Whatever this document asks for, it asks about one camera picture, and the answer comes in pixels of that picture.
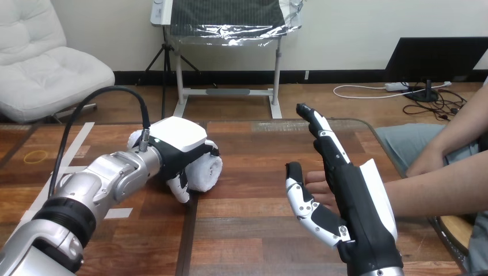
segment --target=person's hand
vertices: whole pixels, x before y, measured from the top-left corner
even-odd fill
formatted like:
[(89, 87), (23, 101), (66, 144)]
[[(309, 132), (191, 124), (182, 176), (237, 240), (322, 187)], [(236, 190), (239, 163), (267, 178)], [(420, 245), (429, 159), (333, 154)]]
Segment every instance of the person's hand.
[(444, 167), (444, 156), (442, 151), (427, 146), (412, 165), (410, 165), (406, 175), (407, 177), (414, 177), (438, 170), (442, 167)]
[(314, 196), (315, 202), (323, 204), (335, 214), (339, 214), (336, 198), (325, 180), (324, 171), (311, 171), (305, 177), (305, 188)]

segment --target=chair cushion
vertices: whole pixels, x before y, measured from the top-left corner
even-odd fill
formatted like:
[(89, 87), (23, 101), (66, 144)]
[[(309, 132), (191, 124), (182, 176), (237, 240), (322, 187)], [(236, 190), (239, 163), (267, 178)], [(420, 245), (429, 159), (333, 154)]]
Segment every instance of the chair cushion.
[(0, 0), (0, 66), (66, 46), (49, 0)]
[(0, 112), (16, 122), (49, 116), (113, 85), (112, 70), (87, 53), (59, 47), (0, 66)]

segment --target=robotic arm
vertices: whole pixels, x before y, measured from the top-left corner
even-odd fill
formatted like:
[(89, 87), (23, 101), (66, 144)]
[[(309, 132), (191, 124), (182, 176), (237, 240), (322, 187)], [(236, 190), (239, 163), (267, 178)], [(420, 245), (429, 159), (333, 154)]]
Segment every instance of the robotic arm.
[(395, 241), (397, 227), (383, 183), (373, 161), (354, 166), (327, 119), (305, 104), (297, 113), (307, 120), (322, 155), (325, 175), (341, 216), (314, 202), (303, 184), (299, 163), (287, 164), (287, 196), (300, 221), (318, 239), (338, 249), (351, 276), (403, 276)]
[(55, 194), (3, 247), (0, 275), (75, 275), (83, 249), (111, 207), (156, 175), (180, 202), (188, 202), (184, 168), (208, 152), (219, 154), (202, 127), (177, 117), (153, 124), (140, 141), (62, 178)]

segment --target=black cable bundle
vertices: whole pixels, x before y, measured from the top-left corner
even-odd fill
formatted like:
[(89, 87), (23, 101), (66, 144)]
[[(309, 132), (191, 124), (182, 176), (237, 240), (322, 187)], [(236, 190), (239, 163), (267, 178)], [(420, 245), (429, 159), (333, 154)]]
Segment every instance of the black cable bundle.
[(96, 96), (103, 94), (105, 92), (110, 91), (125, 91), (131, 93), (136, 97), (140, 104), (140, 112), (142, 114), (142, 127), (144, 129), (149, 129), (151, 126), (151, 122), (149, 122), (149, 113), (147, 111), (147, 106), (144, 103), (144, 99), (132, 89), (129, 89), (125, 86), (108, 86), (102, 89), (99, 89), (86, 97), (83, 101), (81, 101), (77, 108), (74, 110), (73, 114), (71, 115), (66, 127), (64, 128), (63, 138), (61, 139), (61, 145), (59, 145), (58, 157), (56, 158), (56, 163), (54, 165), (54, 170), (52, 171), (51, 183), (49, 184), (49, 193), (48, 198), (50, 198), (54, 193), (54, 188), (56, 186), (56, 179), (58, 178), (59, 167), (61, 165), (61, 159), (63, 158), (64, 148), (66, 148), (66, 143), (68, 141), (68, 135), (70, 134), (71, 126), (73, 125), (74, 121), (78, 118), (79, 114), (83, 107), (88, 104), (93, 98)]
[[(415, 102), (415, 105), (406, 105), (403, 107), (403, 112), (407, 115), (415, 115), (415, 114), (421, 114), (425, 112), (432, 112), (435, 116), (437, 121), (450, 121), (451, 119), (449, 116), (454, 116), (456, 113), (458, 113), (459, 109), (461, 109), (466, 103), (466, 99), (461, 97), (460, 95), (451, 92), (449, 90), (445, 89), (439, 89), (438, 90), (439, 94), (439, 99), (434, 102), (428, 103), (428, 106), (422, 105), (417, 101)], [(449, 101), (447, 99), (444, 99), (442, 96), (442, 93), (444, 94), (452, 94), (456, 97), (459, 98), (459, 101)], [(408, 112), (407, 109), (411, 108), (417, 108), (417, 109), (423, 109), (419, 112)]]

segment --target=rolled towel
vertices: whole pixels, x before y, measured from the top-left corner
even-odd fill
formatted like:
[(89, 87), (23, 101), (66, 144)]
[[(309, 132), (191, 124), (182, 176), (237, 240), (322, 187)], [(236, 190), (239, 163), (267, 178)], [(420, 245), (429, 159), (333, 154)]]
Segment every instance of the rolled towel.
[(136, 144), (137, 140), (139, 139), (140, 135), (141, 135), (142, 131), (139, 130), (139, 131), (134, 131), (130, 136), (129, 136), (129, 140), (127, 141), (127, 149), (130, 150), (134, 147), (134, 145)]
[(222, 158), (210, 153), (202, 155), (185, 169), (188, 188), (195, 191), (208, 191), (215, 186), (222, 172)]

